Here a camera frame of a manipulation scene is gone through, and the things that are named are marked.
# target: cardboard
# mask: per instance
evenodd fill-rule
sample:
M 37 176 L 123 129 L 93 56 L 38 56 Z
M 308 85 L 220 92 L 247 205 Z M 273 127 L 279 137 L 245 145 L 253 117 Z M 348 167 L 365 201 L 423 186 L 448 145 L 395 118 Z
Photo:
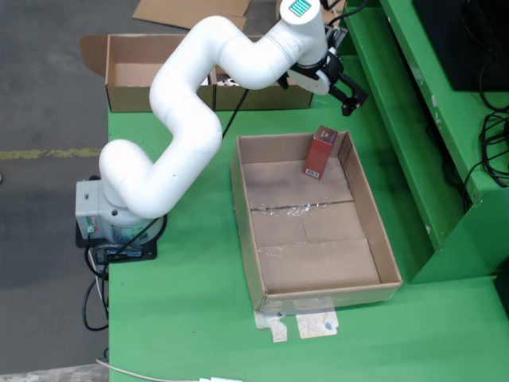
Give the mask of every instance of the cardboard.
M 149 92 L 159 68 L 184 39 L 184 35 L 91 35 L 80 40 L 85 65 L 105 77 L 108 102 L 113 112 L 151 111 Z M 214 107 L 216 74 L 198 96 Z
M 224 16 L 243 30 L 249 0 L 140 0 L 133 18 L 191 29 L 209 16 Z
M 312 139 L 313 134 L 237 138 L 231 183 L 257 311 L 377 302 L 402 285 L 349 133 L 338 134 L 320 181 L 302 172 Z
M 180 34 L 102 34 L 80 40 L 84 63 L 95 74 L 105 77 L 110 109 L 113 112 L 151 111 L 149 92 L 152 79 L 184 39 Z M 257 41 L 260 37 L 250 37 Z M 198 96 L 212 110 L 234 110 L 244 89 L 217 86 L 227 76 L 216 67 L 209 85 L 201 86 Z M 250 91 L 241 110 L 294 109 L 311 105 L 313 94 L 289 79 L 289 89 L 278 84 Z
M 329 11 L 324 10 L 322 8 L 321 13 L 322 13 L 322 18 L 324 19 L 324 23 L 328 24 L 333 18 L 341 15 L 343 13 L 344 7 L 346 6 L 346 3 L 347 3 L 347 0 L 341 0 L 334 6 L 334 8 L 332 10 L 329 10 Z M 281 18 L 281 16 L 279 15 L 280 7 L 281 7 L 281 0 L 276 0 L 276 9 L 275 9 L 276 20 L 279 20 Z

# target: red box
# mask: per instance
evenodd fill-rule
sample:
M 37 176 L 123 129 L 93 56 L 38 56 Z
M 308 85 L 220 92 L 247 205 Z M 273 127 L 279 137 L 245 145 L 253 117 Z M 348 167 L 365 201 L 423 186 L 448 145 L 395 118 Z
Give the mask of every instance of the red box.
M 318 127 L 313 136 L 308 157 L 305 161 L 304 173 L 310 177 L 321 179 L 331 155 L 332 146 L 337 137 L 337 131 L 325 126 Z

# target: cardboard tray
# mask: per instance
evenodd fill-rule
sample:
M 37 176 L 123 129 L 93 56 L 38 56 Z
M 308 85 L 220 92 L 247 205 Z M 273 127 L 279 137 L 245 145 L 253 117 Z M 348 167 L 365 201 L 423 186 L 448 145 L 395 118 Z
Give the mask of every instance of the cardboard tray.
M 339 133 L 320 181 L 302 172 L 312 138 L 237 138 L 231 183 L 257 311 L 377 302 L 402 285 L 349 133 Z

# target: gray floor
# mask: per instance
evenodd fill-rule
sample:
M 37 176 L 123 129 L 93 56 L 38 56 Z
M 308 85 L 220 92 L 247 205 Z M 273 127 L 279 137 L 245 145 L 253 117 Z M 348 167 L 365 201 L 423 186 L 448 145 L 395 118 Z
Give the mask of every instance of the gray floor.
M 105 144 L 103 79 L 84 67 L 80 37 L 185 32 L 131 19 L 137 3 L 0 0 L 0 374 L 90 364 L 107 347 L 107 332 L 81 323 L 91 276 L 74 246 L 75 183 L 98 158 L 7 158 Z M 246 33 L 265 33 L 274 0 L 253 1 L 247 19 Z M 103 319 L 97 294 L 90 319 Z

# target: black monitor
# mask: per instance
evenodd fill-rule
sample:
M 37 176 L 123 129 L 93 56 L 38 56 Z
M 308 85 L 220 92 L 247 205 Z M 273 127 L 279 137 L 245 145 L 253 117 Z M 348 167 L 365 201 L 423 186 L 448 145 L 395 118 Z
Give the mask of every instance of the black monitor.
M 509 1 L 414 0 L 428 38 L 455 90 L 509 91 Z

